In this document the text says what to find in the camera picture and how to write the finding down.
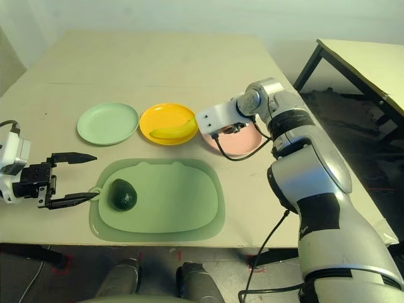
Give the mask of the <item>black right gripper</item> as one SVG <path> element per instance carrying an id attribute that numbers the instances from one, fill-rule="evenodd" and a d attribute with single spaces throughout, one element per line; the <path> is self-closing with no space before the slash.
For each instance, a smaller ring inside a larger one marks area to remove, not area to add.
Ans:
<path id="1" fill-rule="evenodd" d="M 246 128 L 248 125 L 249 125 L 249 123 L 237 122 L 237 123 L 232 124 L 230 126 L 223 127 L 222 128 L 222 133 L 224 133 L 224 134 L 239 133 L 242 129 Z"/>

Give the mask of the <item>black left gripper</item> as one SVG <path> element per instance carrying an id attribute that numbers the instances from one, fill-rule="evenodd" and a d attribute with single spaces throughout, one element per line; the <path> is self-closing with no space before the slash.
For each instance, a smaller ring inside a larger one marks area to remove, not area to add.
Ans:
<path id="1" fill-rule="evenodd" d="M 33 164 L 21 171 L 20 181 L 13 183 L 13 194 L 16 198 L 38 198 L 40 188 L 46 187 L 45 198 L 40 198 L 38 208 L 60 209 L 79 205 L 98 196 L 99 193 L 74 193 L 63 198 L 52 199 L 56 193 L 56 176 L 52 169 L 57 163 L 78 164 L 97 160 L 97 157 L 78 152 L 53 153 L 50 163 Z"/>

